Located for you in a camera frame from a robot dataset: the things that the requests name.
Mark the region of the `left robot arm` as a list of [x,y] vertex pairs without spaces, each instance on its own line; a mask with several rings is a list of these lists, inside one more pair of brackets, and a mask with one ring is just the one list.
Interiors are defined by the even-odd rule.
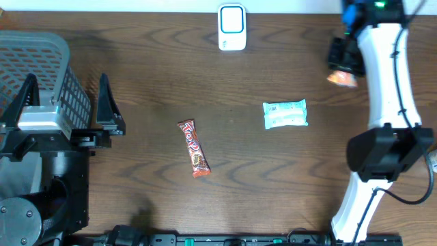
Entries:
[[1,200],[2,245],[60,245],[64,236],[88,224],[89,158],[96,148],[111,147],[111,137],[125,135],[126,125],[112,95],[108,76],[99,82],[96,121],[100,129],[62,130],[48,125],[38,80],[29,74],[18,96],[1,116],[1,157],[11,162],[36,152],[42,159],[40,188]]

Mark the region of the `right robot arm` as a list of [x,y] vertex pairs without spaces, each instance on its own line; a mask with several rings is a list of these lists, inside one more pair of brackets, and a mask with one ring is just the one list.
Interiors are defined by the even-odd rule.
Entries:
[[328,55],[331,70],[365,77],[368,129],[351,138],[346,159],[350,180],[330,232],[320,245],[400,245],[396,236],[370,237],[367,229],[384,195],[419,158],[427,157],[434,133],[422,125],[408,68],[408,31],[414,16],[402,1],[342,2],[345,36]]

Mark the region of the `orange snack packet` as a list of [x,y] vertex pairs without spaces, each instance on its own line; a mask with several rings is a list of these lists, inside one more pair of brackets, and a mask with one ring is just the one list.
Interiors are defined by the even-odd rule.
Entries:
[[327,80],[335,85],[342,87],[357,87],[357,81],[353,74],[348,72],[335,70],[328,77]]

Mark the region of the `green lid jar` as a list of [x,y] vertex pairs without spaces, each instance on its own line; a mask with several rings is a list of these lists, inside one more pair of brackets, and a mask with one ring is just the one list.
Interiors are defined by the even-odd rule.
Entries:
[[432,150],[428,154],[429,162],[431,163],[434,173],[437,173],[437,150]]

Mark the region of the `mint green wipes pack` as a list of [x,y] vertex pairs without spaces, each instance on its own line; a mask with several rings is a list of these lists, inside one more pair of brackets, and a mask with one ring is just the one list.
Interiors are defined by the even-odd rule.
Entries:
[[307,126],[307,104],[296,102],[264,102],[264,127],[266,130],[282,126]]

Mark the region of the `red Top chocolate bar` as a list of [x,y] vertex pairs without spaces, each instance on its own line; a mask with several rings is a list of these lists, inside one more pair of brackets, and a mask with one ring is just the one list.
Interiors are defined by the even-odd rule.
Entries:
[[178,123],[178,127],[184,133],[186,148],[190,156],[193,169],[193,177],[207,176],[211,174],[210,166],[206,161],[205,155],[201,148],[194,120],[185,120]]

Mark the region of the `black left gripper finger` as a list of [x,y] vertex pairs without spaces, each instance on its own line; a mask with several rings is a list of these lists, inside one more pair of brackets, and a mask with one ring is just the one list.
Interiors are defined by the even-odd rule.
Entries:
[[39,106],[38,80],[34,74],[29,73],[17,97],[12,101],[5,113],[1,116],[3,128],[17,128],[18,120],[26,106]]
[[96,122],[104,130],[124,130],[125,121],[117,107],[111,91],[109,78],[102,73],[99,81]]

